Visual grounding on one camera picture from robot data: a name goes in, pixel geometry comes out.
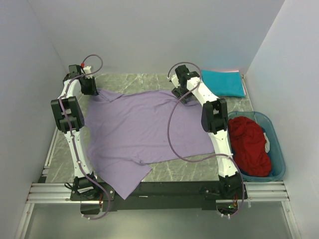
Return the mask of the purple t-shirt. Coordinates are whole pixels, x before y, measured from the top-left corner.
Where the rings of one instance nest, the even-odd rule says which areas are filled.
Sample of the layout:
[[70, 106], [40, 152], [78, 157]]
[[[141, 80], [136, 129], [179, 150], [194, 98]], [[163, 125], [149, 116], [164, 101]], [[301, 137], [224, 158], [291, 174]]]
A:
[[[152, 163], [174, 160], [167, 139], [169, 115], [177, 103], [171, 92], [147, 91], [124, 95], [100, 90], [91, 97], [85, 125], [90, 132], [87, 156], [97, 174], [127, 198], [151, 172]], [[197, 101], [177, 105], [170, 139], [183, 157], [214, 152], [201, 126]]]

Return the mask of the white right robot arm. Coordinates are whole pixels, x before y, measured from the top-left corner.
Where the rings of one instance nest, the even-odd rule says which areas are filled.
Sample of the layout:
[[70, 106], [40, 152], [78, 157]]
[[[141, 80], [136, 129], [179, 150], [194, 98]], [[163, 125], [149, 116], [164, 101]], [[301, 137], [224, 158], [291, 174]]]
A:
[[214, 95], [205, 85], [200, 68], [191, 62], [179, 62], [173, 65], [167, 74], [167, 78], [173, 83], [172, 93], [178, 98], [173, 107], [167, 123], [167, 139], [173, 153], [180, 159], [190, 160], [180, 156], [173, 148], [170, 139], [170, 123], [173, 113], [179, 104], [186, 104], [189, 98], [194, 96], [202, 106], [201, 126], [208, 133], [214, 148], [214, 154], [197, 162], [215, 157], [218, 163], [219, 192], [218, 196], [225, 199], [235, 195], [245, 197], [245, 185], [239, 167], [233, 159], [228, 138], [228, 110], [224, 98]]

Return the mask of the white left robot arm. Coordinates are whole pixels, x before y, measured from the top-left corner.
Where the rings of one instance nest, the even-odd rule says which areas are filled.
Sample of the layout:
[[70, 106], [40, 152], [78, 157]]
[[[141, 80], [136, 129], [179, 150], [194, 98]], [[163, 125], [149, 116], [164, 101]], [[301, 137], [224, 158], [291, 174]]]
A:
[[85, 121], [77, 99], [80, 93], [98, 95], [92, 72], [93, 67], [85, 66], [84, 63], [70, 65], [69, 73], [63, 80], [61, 95], [51, 101], [57, 129], [64, 134], [73, 161], [73, 183], [65, 183], [64, 186], [71, 190], [72, 199], [79, 200], [96, 200], [100, 195], [100, 188], [95, 184], [96, 176], [85, 152]]

